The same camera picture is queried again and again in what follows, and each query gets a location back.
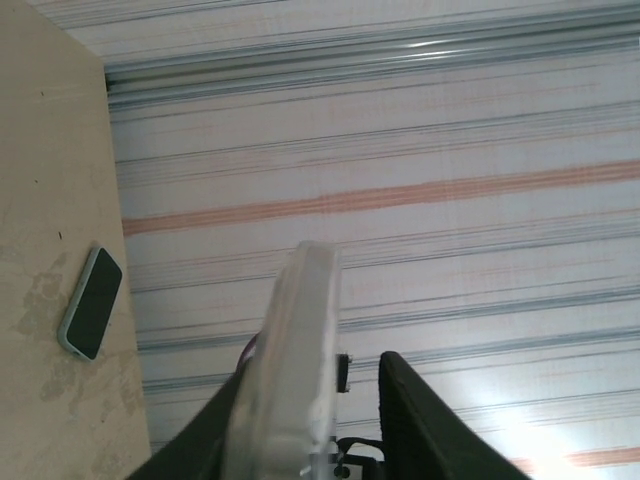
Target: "phone screen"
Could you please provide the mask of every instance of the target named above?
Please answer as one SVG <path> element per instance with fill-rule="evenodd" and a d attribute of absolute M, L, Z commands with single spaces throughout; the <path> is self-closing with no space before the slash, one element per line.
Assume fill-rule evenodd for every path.
<path fill-rule="evenodd" d="M 91 360 L 98 356 L 121 281 L 120 267 L 101 248 L 67 330 L 68 342 Z"/>

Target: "orange stripe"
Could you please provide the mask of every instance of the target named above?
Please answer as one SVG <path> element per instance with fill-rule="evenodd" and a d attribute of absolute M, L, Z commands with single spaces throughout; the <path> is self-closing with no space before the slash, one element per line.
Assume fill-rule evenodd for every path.
<path fill-rule="evenodd" d="M 595 450 L 590 452 L 571 453 L 562 457 L 568 465 L 578 468 L 614 467 L 640 463 L 640 447 L 618 448 L 615 450 Z M 536 462 L 528 458 L 511 460 L 516 467 L 525 473 L 536 472 Z"/>
<path fill-rule="evenodd" d="M 140 233 L 231 225 L 297 215 L 355 212 L 402 205 L 467 200 L 527 190 L 577 187 L 638 178 L 640 178 L 640 160 L 632 160 L 534 173 L 462 178 L 401 187 L 370 188 L 304 200 L 249 204 L 147 218 L 125 218 L 123 219 L 123 228 L 125 236 L 130 236 Z"/>

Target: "table surface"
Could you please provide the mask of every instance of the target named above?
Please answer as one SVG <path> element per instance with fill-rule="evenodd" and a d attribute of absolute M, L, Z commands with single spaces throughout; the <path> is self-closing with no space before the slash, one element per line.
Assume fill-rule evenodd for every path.
<path fill-rule="evenodd" d="M 149 455 L 128 281 L 95 362 L 56 340 L 92 243 L 126 267 L 102 64 L 17 0 L 0 49 L 0 477 L 122 478 Z"/>

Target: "smartphone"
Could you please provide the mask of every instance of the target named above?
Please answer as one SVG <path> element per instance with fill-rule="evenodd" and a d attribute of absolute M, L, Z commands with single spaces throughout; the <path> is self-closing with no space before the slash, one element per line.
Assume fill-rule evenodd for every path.
<path fill-rule="evenodd" d="M 95 360 L 118 295 L 122 270 L 102 247 L 95 247 L 58 329 L 58 341 L 83 360 Z"/>

